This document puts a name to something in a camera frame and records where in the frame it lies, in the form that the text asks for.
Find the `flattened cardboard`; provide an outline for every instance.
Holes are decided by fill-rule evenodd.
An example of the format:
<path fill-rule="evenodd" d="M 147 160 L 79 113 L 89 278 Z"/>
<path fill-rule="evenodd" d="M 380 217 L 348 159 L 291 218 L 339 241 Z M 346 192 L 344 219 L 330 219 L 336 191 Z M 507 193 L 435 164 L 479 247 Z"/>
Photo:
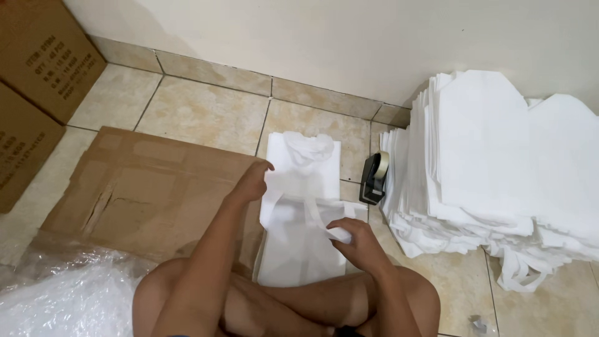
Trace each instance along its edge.
<path fill-rule="evenodd" d="M 58 144 L 60 126 L 0 83 L 0 213 L 8 213 Z"/>
<path fill-rule="evenodd" d="M 256 157 L 102 127 L 42 230 L 162 262 L 189 256 Z M 234 270 L 251 279 L 262 241 L 249 204 Z"/>
<path fill-rule="evenodd" d="M 106 62 L 57 0 L 0 1 L 0 79 L 62 125 Z"/>

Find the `person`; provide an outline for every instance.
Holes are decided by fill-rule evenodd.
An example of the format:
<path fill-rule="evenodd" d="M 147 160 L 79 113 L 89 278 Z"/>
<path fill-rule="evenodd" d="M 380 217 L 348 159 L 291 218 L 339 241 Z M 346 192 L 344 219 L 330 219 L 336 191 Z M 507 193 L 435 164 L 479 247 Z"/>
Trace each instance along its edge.
<path fill-rule="evenodd" d="M 370 226 L 331 222 L 352 234 L 332 241 L 363 270 L 292 288 L 262 287 L 231 273 L 241 214 L 266 191 L 272 164 L 252 164 L 228 194 L 189 258 L 160 264 L 133 299 L 135 337 L 437 336 L 440 300 L 434 286 L 395 267 Z"/>

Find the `stack of white bags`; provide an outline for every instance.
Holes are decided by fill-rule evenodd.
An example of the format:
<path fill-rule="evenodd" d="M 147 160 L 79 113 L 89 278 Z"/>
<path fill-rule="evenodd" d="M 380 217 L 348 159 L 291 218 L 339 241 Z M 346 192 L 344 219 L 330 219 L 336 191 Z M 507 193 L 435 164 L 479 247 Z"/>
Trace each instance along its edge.
<path fill-rule="evenodd" d="M 430 78 L 390 154 L 381 208 L 408 257 L 483 245 L 505 290 L 599 260 L 599 119 L 569 95 L 525 100 L 501 74 Z"/>

